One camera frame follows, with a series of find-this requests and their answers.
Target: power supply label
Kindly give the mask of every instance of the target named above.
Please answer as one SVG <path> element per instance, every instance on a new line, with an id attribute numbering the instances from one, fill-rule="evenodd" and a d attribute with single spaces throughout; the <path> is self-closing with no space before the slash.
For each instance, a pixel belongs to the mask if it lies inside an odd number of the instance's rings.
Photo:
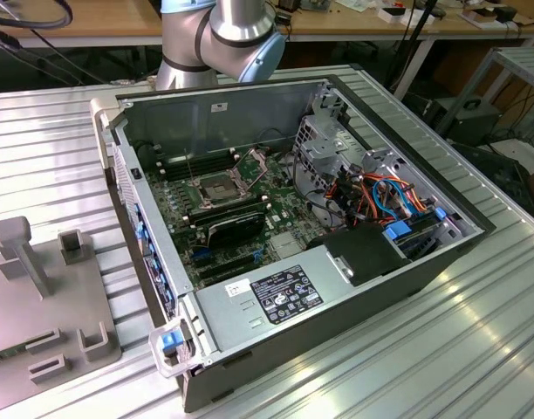
<path id="1" fill-rule="evenodd" d="M 283 321 L 323 303 L 315 286 L 297 264 L 291 268 L 251 283 L 269 322 Z"/>

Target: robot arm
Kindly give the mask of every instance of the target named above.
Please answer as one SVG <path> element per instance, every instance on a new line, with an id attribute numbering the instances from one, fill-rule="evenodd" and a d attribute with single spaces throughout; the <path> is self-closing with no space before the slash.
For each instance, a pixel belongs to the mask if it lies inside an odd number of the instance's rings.
<path id="1" fill-rule="evenodd" d="M 163 0 L 162 63 L 156 90 L 216 85 L 216 71 L 239 82 L 275 71 L 284 36 L 264 0 Z"/>

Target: slotted metal surface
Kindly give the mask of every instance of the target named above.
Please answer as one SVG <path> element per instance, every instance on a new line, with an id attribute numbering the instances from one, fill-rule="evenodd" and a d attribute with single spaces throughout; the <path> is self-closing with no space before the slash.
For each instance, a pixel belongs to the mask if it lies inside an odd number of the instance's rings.
<path id="1" fill-rule="evenodd" d="M 498 48 L 494 60 L 534 86 L 534 48 Z"/>
<path id="2" fill-rule="evenodd" d="M 0 94 L 0 218 L 35 220 L 36 241 L 72 227 L 91 233 L 124 350 L 0 417 L 534 417 L 533 220 L 365 73 L 336 66 L 274 78 L 329 72 L 487 215 L 494 234 L 411 299 L 185 416 L 175 381 L 158 374 L 147 348 L 151 319 L 92 137 L 88 100 L 126 90 Z M 379 145 L 361 119 L 352 124 Z"/>

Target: metal shelf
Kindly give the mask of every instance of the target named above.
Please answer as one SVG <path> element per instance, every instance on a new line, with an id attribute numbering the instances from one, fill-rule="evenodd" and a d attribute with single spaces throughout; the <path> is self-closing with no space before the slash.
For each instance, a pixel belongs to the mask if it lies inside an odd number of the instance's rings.
<path id="1" fill-rule="evenodd" d="M 435 129 L 438 134 L 444 134 L 447 131 L 453 119 L 494 63 L 501 65 L 504 70 L 484 95 L 486 100 L 492 101 L 510 74 L 518 76 L 534 87 L 534 47 L 492 48 L 484 57 L 483 62 L 478 66 L 467 85 L 462 89 L 453 106 L 438 124 Z"/>

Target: transparent plastic handle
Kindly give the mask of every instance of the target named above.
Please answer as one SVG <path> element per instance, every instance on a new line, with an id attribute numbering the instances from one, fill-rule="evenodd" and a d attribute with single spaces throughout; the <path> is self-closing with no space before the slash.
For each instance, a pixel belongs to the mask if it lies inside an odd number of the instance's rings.
<path id="1" fill-rule="evenodd" d="M 148 344 L 151 346 L 154 363 L 159 370 L 159 373 L 166 378 L 177 377 L 186 371 L 202 364 L 202 357 L 195 354 L 193 357 L 179 362 L 174 365 L 169 365 L 166 362 L 166 357 L 162 352 L 164 344 L 162 343 L 162 336 L 167 333 L 172 333 L 176 330 L 181 330 L 182 317 L 175 317 L 171 319 L 166 325 L 157 327 L 148 335 Z"/>

